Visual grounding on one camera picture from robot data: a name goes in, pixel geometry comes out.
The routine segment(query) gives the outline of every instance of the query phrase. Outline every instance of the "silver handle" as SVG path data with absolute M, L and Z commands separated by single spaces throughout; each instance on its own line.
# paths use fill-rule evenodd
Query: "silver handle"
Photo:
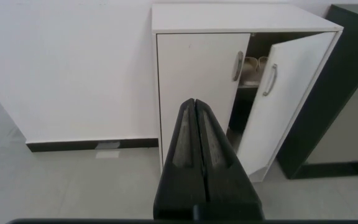
M 244 58 L 244 53 L 242 53 L 242 51 L 240 50 L 237 53 L 237 70 L 236 70 L 236 74 L 234 75 L 233 81 L 237 81 L 240 77 L 241 74 L 241 69 L 242 69 L 242 59 Z
M 270 85 L 268 86 L 267 91 L 264 91 L 264 96 L 267 96 L 272 91 L 274 83 L 276 83 L 276 79 L 277 79 L 277 64 L 273 64 L 272 70 L 273 70 L 273 80 L 270 83 Z

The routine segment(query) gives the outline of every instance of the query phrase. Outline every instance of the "shoe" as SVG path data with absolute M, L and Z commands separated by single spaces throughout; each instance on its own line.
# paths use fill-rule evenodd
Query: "shoe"
M 268 57 L 260 57 L 258 59 L 257 73 L 259 73 L 260 76 L 262 76 L 264 74 L 266 63 L 267 63 L 268 59 L 269 59 Z
M 245 57 L 242 66 L 240 84 L 247 86 L 259 85 L 260 77 L 257 73 L 258 60 L 254 57 Z

